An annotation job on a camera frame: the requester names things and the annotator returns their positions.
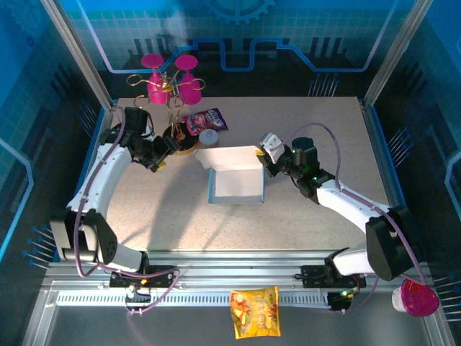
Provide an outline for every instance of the speckled tabletop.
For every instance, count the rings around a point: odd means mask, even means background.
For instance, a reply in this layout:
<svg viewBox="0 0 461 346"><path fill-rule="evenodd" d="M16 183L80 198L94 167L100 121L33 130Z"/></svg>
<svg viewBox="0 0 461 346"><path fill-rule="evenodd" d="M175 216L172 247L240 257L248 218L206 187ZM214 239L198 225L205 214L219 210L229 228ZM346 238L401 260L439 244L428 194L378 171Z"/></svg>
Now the speckled tabletop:
<svg viewBox="0 0 461 346"><path fill-rule="evenodd" d="M133 99L120 99L119 105L133 106ZM377 202L388 202L357 98L204 98L182 113L214 107L229 127L219 132L220 146L257 145L266 132L285 138L306 122L324 123L341 147L341 181ZM162 134L165 106L145 109ZM327 132L309 128L299 135L313 138L321 167L334 173L336 152ZM352 223L305 199L283 174L266 180L262 205L209 205L208 171L193 155L173 155L166 163L155 174L131 164L111 200L109 225L119 242L133 249L340 249L364 241Z"/></svg>

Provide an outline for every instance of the white cardboard box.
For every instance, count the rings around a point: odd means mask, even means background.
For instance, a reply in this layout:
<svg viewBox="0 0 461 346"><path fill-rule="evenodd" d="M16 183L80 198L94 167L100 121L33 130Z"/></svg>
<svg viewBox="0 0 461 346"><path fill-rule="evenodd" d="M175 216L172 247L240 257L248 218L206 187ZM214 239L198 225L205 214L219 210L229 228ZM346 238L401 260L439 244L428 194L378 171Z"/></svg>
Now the white cardboard box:
<svg viewBox="0 0 461 346"><path fill-rule="evenodd" d="M208 203L261 204L264 202L264 168L255 146L196 150L194 155L210 169Z"/></svg>

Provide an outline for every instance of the candy wrapper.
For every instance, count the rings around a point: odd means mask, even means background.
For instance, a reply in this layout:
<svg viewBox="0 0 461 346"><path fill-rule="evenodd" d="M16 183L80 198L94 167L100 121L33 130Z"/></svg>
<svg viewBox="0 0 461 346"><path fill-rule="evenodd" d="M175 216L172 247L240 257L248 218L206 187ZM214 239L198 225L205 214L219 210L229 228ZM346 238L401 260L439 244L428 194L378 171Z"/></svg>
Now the candy wrapper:
<svg viewBox="0 0 461 346"><path fill-rule="evenodd" d="M218 108L185 115L182 119L186 123L187 130L193 136L198 136L207 128L215 131L228 130L228 126L225 124L224 118Z"/></svg>
<svg viewBox="0 0 461 346"><path fill-rule="evenodd" d="M280 337L279 288L233 290L230 313L236 339L245 337Z"/></svg>

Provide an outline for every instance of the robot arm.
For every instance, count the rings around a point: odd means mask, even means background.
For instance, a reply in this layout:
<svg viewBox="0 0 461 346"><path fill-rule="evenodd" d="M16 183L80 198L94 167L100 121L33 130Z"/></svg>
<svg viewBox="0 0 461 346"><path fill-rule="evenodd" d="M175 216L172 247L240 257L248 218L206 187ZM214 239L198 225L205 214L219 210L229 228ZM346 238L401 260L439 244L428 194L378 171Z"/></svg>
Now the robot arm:
<svg viewBox="0 0 461 346"><path fill-rule="evenodd" d="M384 280L392 280L413 267L401 240L382 213L399 225L417 260L423 259L422 244L409 210L376 203L336 181L335 176L320 168L311 138L296 138L290 148L283 146L275 134L267 133L260 144L257 155L269 176L279 172L290 176L303 196L336 211L364 232L366 244L335 252L326 259L326 269L333 279L375 273Z"/></svg>
<svg viewBox="0 0 461 346"><path fill-rule="evenodd" d="M164 165L168 155L179 150L178 144L170 137L154 136L153 129L147 126L148 117L150 115L145 110L125 108L125 129L120 142L91 181L92 173L115 142L119 130L108 129L101 135L96 160L80 190L65 210L51 218L56 247L63 261L75 260L73 228L84 191L89 186L79 231L81 261L104 264L114 270L144 271L146 256L118 244L117 236L106 222L106 217L117 183L131 162L135 161L156 172Z"/></svg>

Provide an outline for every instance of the yellow snack bag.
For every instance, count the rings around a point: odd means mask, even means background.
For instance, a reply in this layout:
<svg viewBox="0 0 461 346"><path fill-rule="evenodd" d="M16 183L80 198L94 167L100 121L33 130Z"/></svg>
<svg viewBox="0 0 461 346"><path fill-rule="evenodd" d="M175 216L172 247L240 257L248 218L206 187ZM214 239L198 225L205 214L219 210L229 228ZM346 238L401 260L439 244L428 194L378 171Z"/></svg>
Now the yellow snack bag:
<svg viewBox="0 0 461 346"><path fill-rule="evenodd" d="M279 288L233 290L230 314L236 339L245 337L280 337Z"/></svg>

